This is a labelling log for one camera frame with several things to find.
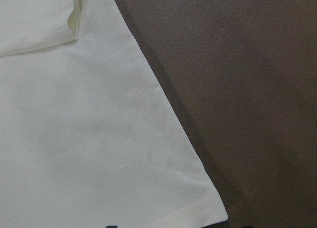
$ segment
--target folded cloth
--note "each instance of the folded cloth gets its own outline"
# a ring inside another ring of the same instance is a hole
[[[0,227],[227,219],[114,0],[0,1]]]

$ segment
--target dark brown background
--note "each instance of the dark brown background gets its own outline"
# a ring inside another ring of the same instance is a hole
[[[116,0],[229,221],[317,227],[317,0]]]

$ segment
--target fabric fold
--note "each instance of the fabric fold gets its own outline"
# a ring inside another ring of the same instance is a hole
[[[77,39],[79,0],[0,0],[0,57]]]

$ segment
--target white napkin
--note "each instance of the white napkin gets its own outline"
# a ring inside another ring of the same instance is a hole
[[[0,58],[0,227],[201,228],[227,219],[114,0],[82,0],[78,40],[62,45],[77,35],[65,24],[73,0],[24,2],[26,12],[41,6],[34,18],[0,1],[1,27],[27,29],[1,31],[2,55],[46,48]]]

